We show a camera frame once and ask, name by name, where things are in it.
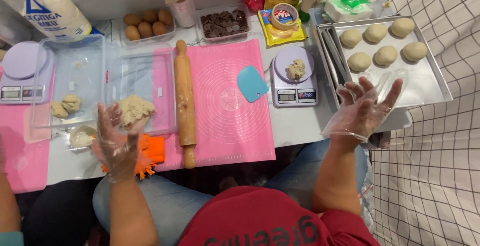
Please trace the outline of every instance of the white curtain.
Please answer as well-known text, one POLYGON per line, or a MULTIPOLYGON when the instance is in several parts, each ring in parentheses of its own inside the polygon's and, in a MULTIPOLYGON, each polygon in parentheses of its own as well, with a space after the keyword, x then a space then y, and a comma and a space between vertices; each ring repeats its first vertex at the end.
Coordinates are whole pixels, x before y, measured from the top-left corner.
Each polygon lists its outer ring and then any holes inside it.
POLYGON ((454 100, 411 108, 373 151, 381 245, 480 244, 480 0, 391 0, 421 27, 454 100))

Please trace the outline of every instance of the egg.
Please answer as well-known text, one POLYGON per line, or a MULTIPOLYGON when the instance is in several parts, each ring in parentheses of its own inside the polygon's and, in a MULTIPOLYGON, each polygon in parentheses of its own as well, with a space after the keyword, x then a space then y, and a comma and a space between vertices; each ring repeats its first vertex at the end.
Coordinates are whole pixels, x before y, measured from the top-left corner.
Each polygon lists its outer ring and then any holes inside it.
POLYGON ((153 35, 152 25, 148 22, 142 22, 138 25, 138 31, 144 38, 149 38, 153 35))
POLYGON ((151 23, 151 24, 159 20, 158 14, 153 9, 148 9, 148 10, 143 11, 141 13, 141 16, 142 16, 141 19, 144 22, 148 22, 148 23, 151 23))
POLYGON ((165 25, 171 25, 173 23, 173 17, 170 11, 162 9, 158 12, 159 21, 163 22, 165 25))
POLYGON ((127 35, 129 40, 140 39, 140 33, 138 32, 138 28, 133 25, 127 26, 127 29, 125 29, 125 34, 127 35))
POLYGON ((123 17, 123 22, 126 25, 133 25, 133 26, 138 26, 142 21, 142 19, 133 13, 127 14, 123 17))
POLYGON ((155 22, 153 24, 153 33, 156 36, 163 35, 167 33, 167 27, 162 22, 155 22))

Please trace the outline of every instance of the purple kitchen scale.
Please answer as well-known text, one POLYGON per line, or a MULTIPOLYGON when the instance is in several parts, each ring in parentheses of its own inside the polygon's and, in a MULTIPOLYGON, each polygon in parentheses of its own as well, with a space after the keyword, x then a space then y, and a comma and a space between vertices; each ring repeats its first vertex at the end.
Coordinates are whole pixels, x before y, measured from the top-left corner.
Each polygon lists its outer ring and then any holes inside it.
POLYGON ((24 41, 10 48, 3 58, 3 76, 0 81, 0 103, 30 104, 48 101, 53 74, 53 52, 40 47, 38 42, 24 41), (34 87, 39 66, 38 85, 34 87))
POLYGON ((317 77, 314 74, 315 62, 309 52, 298 46, 290 46, 279 51, 272 61, 272 99, 277 108, 308 107, 318 104, 317 77), (293 60, 302 59, 305 75, 296 80, 289 77, 289 65, 293 60))

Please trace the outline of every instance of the dough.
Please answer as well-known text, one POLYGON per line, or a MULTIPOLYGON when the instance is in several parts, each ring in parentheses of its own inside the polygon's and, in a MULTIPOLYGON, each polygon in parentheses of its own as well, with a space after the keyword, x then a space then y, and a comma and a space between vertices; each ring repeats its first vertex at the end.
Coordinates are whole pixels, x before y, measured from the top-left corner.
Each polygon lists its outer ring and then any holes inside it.
POLYGON ((403 47, 403 55, 412 62, 422 60, 427 52, 428 48, 423 42, 412 42, 403 47))
POLYGON ((135 94, 122 99, 118 102, 118 105, 123 112, 121 116, 123 127, 127 130, 129 130, 138 120, 149 118, 156 112, 153 103, 146 101, 135 94))
POLYGON ((391 65, 397 59, 399 53, 394 46, 383 46, 375 53, 375 62, 378 65, 391 65))
POLYGON ((80 110, 80 99, 75 95, 68 94, 63 98, 61 105, 67 112, 73 114, 80 110))
POLYGON ((305 75, 305 64, 302 59, 295 59, 293 64, 289 65, 288 70, 288 76, 291 79, 298 80, 305 75))
POLYGON ((415 29, 415 22, 409 18, 399 18, 393 22, 390 29, 394 35, 404 38, 415 29))
POLYGON ((362 33, 360 30, 352 28, 344 31, 340 36, 343 45, 353 48, 362 40, 362 33))
POLYGON ((347 63, 352 70, 361 72, 370 67, 372 59, 365 52, 357 52, 350 56, 350 58, 347 60, 347 63))
POLYGON ((52 115, 58 118, 67 118, 68 113, 58 101, 51 102, 52 115))
POLYGON ((365 30, 365 38, 370 42, 378 43, 387 35, 387 27, 383 24, 372 24, 365 30))
POLYGON ((86 147, 93 143, 93 135, 97 135, 97 130, 91 126, 76 127, 70 134, 70 144, 73 147, 86 147))

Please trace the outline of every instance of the wooden rolling pin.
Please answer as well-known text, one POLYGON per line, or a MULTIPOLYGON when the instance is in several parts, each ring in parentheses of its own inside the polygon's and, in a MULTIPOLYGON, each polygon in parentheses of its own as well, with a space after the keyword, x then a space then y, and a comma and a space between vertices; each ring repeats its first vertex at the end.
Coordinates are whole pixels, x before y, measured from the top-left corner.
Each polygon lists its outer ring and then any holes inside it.
POLYGON ((187 44, 177 41, 177 57, 174 62, 175 90, 177 98, 177 122, 180 146, 183 147, 183 162, 187 169, 195 168, 194 153, 197 145, 197 119, 195 117, 194 85, 190 58, 187 54, 187 44))

